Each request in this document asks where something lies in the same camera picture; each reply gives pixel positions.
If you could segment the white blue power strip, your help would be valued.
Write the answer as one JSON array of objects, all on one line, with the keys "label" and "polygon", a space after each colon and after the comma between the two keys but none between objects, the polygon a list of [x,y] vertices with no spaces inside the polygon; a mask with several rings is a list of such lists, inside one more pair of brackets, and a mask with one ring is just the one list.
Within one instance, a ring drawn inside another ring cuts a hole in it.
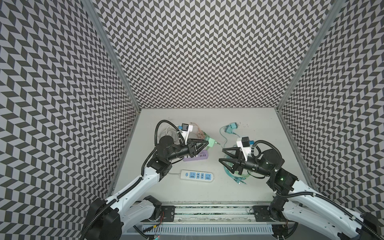
[{"label": "white blue power strip", "polygon": [[214,175],[210,172],[182,170],[180,173],[180,179],[186,181],[211,183],[214,180]]}]

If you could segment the green charger plug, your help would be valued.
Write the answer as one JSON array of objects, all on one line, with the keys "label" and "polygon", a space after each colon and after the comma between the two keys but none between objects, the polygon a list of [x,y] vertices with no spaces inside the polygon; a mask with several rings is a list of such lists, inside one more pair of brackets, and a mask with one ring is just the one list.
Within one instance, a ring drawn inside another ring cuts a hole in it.
[{"label": "green charger plug", "polygon": [[206,141],[208,141],[207,147],[209,147],[209,148],[212,148],[216,144],[216,140],[214,140],[214,139],[212,139],[210,137],[207,137]]}]

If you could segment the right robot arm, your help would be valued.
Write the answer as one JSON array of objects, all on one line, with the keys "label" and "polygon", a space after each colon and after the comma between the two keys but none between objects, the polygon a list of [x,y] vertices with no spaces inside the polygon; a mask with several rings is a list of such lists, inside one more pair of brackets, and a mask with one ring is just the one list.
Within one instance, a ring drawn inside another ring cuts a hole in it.
[{"label": "right robot arm", "polygon": [[275,193],[268,207],[274,221],[304,225],[332,240],[382,240],[376,216],[347,209],[317,192],[297,176],[283,169],[284,159],[271,143],[239,138],[236,147],[224,148],[226,158],[219,162],[231,173],[244,170],[268,178]]}]

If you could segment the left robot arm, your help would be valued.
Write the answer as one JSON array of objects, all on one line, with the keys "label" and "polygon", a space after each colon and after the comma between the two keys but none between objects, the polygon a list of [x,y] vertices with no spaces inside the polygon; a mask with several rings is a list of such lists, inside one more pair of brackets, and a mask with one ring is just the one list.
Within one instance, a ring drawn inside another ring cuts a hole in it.
[{"label": "left robot arm", "polygon": [[209,141],[190,139],[193,126],[177,127],[168,120],[157,123],[154,148],[145,159],[140,174],[120,191],[105,200],[97,199],[89,207],[81,240],[118,240],[123,232],[143,220],[157,222],[162,204],[152,196],[140,197],[159,183],[184,157],[197,156]]}]

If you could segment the purple power strip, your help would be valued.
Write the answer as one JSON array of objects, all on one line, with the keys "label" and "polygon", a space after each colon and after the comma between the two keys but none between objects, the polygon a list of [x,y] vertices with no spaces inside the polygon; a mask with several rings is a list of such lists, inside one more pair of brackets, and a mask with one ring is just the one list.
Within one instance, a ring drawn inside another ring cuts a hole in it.
[{"label": "purple power strip", "polygon": [[183,161],[184,162],[190,162],[190,161],[200,161],[200,160],[207,160],[209,158],[209,153],[207,150],[202,150],[198,155],[195,157],[189,157],[186,156]]}]

